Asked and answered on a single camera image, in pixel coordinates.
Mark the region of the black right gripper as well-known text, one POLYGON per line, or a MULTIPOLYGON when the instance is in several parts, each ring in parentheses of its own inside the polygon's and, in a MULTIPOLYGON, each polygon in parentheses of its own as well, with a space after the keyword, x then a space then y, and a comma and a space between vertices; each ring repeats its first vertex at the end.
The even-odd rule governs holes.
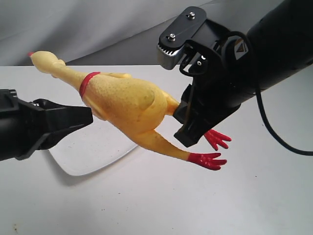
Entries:
POLYGON ((208 19, 184 20, 183 42, 184 64, 196 53, 203 56, 198 59, 202 65, 194 63, 185 72, 193 77, 193 82, 182 93, 173 113, 182 124, 174 137, 185 147, 191 147, 254 96, 256 65, 246 34, 208 19))

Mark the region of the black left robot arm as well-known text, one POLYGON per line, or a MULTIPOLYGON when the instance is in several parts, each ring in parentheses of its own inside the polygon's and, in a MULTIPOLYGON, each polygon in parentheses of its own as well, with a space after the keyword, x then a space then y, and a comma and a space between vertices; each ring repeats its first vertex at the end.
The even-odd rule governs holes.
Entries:
POLYGON ((47 99, 26 102, 16 90, 0 91, 0 159, 28 159, 93 122, 91 109, 47 99))

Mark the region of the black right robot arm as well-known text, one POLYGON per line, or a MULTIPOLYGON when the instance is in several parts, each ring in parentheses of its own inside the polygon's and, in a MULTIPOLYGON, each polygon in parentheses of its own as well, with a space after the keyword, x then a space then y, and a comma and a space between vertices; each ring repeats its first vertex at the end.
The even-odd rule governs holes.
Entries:
POLYGON ((285 0, 247 33, 231 31, 195 8, 193 19, 178 17, 175 49, 185 54, 179 70, 193 78, 174 113, 181 128, 175 138, 190 147, 252 97, 263 123, 286 149, 300 155, 311 151, 287 144, 271 127, 261 92, 313 62, 313 3, 285 0))

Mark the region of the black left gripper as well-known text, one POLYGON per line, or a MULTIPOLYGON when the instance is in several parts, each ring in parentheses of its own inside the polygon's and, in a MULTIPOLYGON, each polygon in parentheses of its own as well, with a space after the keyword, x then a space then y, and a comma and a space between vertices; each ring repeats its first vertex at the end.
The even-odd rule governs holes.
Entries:
POLYGON ((48 150, 72 131, 93 123, 91 108, 68 106, 47 99, 26 102, 9 98, 9 158, 25 160, 48 150))

